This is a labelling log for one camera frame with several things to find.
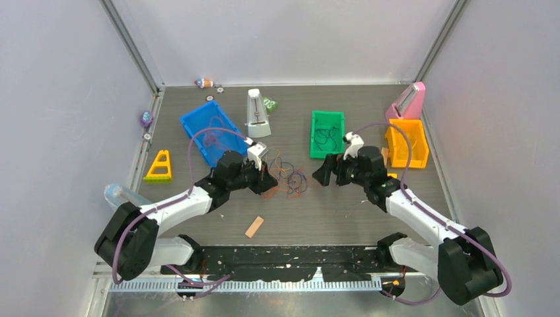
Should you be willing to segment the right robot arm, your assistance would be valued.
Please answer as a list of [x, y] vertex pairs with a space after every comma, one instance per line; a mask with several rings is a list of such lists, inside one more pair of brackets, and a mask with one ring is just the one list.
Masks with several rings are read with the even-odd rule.
[[455, 304], [463, 305], [501, 286], [503, 271], [492, 241], [480, 227], [455, 223], [425, 205], [407, 186], [388, 174], [380, 149], [366, 146], [357, 155], [330, 154], [312, 176], [328, 186], [356, 184], [383, 212], [406, 223], [426, 244], [397, 232], [378, 241], [378, 265], [393, 271], [404, 265], [433, 279]]

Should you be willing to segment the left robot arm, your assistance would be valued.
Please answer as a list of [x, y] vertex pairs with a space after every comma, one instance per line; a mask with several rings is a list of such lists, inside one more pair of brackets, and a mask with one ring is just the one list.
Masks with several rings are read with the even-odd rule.
[[195, 273], [203, 263], [200, 245], [185, 234], [174, 238], [162, 235], [188, 219], [216, 210], [233, 191], [248, 188], [261, 195], [277, 185], [266, 163], [227, 151], [192, 189], [157, 203], [136, 206], [127, 201], [119, 205], [94, 251], [111, 266], [116, 283], [135, 279], [156, 266]]

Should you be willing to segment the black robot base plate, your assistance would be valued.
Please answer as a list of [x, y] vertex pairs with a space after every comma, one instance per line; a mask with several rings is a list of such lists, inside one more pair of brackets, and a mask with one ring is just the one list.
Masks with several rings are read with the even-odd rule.
[[212, 281], [229, 275], [249, 282], [309, 281], [318, 272], [327, 282], [366, 281], [372, 274], [403, 271], [383, 262], [374, 246], [202, 246], [175, 268]]

